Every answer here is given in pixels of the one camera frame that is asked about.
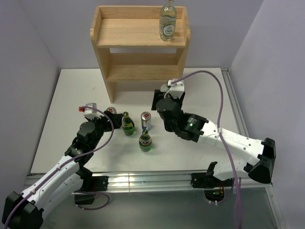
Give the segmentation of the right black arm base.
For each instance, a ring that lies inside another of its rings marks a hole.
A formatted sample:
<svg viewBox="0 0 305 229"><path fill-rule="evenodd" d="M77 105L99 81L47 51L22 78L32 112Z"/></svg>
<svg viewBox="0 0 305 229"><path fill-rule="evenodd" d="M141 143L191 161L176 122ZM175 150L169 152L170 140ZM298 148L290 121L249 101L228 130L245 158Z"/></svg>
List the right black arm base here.
<svg viewBox="0 0 305 229"><path fill-rule="evenodd" d="M240 197L241 185L239 181L235 183L234 178L220 180L214 176L214 172L196 172L191 174L190 185L193 188L202 188L204 190L204 197L209 204L218 204L227 200L234 191L237 197Z"/></svg>

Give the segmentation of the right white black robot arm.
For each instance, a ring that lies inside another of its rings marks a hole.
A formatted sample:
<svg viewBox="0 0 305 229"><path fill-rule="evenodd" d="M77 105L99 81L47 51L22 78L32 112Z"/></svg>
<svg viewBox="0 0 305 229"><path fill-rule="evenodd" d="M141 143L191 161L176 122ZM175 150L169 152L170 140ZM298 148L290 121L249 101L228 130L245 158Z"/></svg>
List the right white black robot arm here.
<svg viewBox="0 0 305 229"><path fill-rule="evenodd" d="M160 90L154 91L152 110L157 111L168 132L187 141L208 144L238 157L228 163L211 162L204 173L192 175L193 187L214 188L233 179L248 177L258 183L270 184L276 159L275 141L252 139L226 129L212 121L182 110L183 97L173 98Z"/></svg>

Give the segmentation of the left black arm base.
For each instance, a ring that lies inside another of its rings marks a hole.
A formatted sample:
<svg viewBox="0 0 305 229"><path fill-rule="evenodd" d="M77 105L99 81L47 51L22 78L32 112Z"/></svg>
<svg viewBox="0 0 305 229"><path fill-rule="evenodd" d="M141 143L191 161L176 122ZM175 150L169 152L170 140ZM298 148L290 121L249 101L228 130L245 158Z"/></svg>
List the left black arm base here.
<svg viewBox="0 0 305 229"><path fill-rule="evenodd" d="M110 202L108 194L104 193L108 187L108 176L92 176L83 180L83 185L74 193L74 203L82 208L83 205L91 205L97 200L98 196L106 197L106 202L93 209L101 209L107 206Z"/></svg>

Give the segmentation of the clear glass bottle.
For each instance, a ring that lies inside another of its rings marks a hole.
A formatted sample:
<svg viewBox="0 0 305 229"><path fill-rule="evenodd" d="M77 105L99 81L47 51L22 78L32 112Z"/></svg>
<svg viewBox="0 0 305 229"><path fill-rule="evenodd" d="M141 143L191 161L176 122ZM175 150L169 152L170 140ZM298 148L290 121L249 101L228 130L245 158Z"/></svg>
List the clear glass bottle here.
<svg viewBox="0 0 305 229"><path fill-rule="evenodd" d="M177 10L173 0L167 0L162 6L159 17L159 36L163 41L169 41L175 32Z"/></svg>

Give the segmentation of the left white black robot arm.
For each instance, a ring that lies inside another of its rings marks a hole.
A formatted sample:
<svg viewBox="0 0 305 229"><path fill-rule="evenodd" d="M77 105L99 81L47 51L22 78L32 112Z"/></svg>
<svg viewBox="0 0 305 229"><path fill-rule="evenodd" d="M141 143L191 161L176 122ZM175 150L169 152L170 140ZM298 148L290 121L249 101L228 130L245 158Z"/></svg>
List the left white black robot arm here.
<svg viewBox="0 0 305 229"><path fill-rule="evenodd" d="M5 200L2 223L6 229L39 229L47 216L75 191L92 187L92 172L84 165L100 148L105 132L113 134L122 124L122 114L79 108L86 122L80 125L72 144L59 162L36 183L21 193L12 192Z"/></svg>

